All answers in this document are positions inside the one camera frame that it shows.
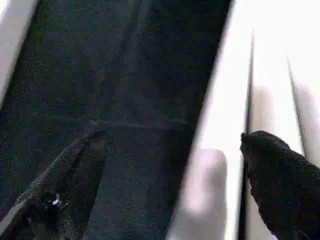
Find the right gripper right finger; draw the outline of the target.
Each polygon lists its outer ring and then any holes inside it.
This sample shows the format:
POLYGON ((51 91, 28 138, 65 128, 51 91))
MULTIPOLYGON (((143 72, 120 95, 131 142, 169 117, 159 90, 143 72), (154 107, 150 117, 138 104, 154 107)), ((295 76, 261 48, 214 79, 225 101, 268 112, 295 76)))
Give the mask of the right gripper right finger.
POLYGON ((278 240, 318 240, 320 169, 272 133, 240 139, 250 194, 270 233, 278 240))

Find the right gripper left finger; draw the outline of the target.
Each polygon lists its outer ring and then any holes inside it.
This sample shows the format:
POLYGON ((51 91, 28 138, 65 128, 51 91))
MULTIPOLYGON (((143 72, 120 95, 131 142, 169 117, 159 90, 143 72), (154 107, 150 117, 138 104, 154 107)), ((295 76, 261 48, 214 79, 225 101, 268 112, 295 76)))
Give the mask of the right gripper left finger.
POLYGON ((105 129, 67 145, 0 222, 2 240, 81 240, 112 139, 105 129))

